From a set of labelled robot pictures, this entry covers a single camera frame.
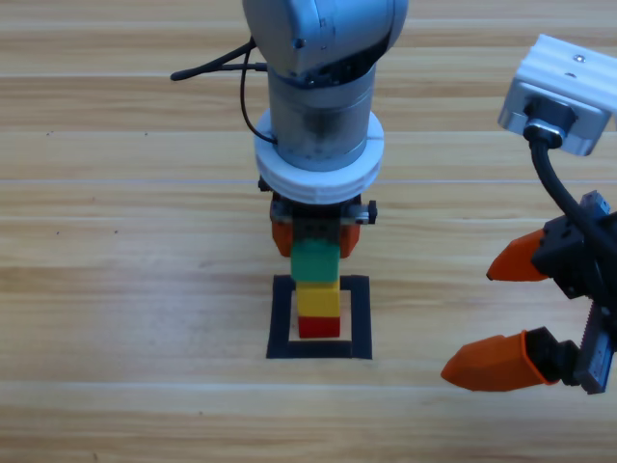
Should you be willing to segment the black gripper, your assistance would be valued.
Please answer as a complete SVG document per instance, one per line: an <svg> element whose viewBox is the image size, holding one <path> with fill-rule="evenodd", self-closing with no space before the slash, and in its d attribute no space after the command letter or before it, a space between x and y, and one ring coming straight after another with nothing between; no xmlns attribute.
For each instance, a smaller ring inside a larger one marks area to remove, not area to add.
<svg viewBox="0 0 617 463"><path fill-rule="evenodd" d="M546 327L462 346L441 377L473 392L510 392L538 385L605 392L616 353L616 259L596 251L564 216L512 240L489 267L491 281L553 279L570 299L592 301L581 343L558 341Z"/></svg>
<svg viewBox="0 0 617 463"><path fill-rule="evenodd" d="M339 241L340 257L347 259L360 240L361 226L376 223L377 202L365 204L361 195L341 203L305 204L275 191L263 177L257 185L272 194L272 237L283 257L291 256L293 241L315 239Z"/></svg>

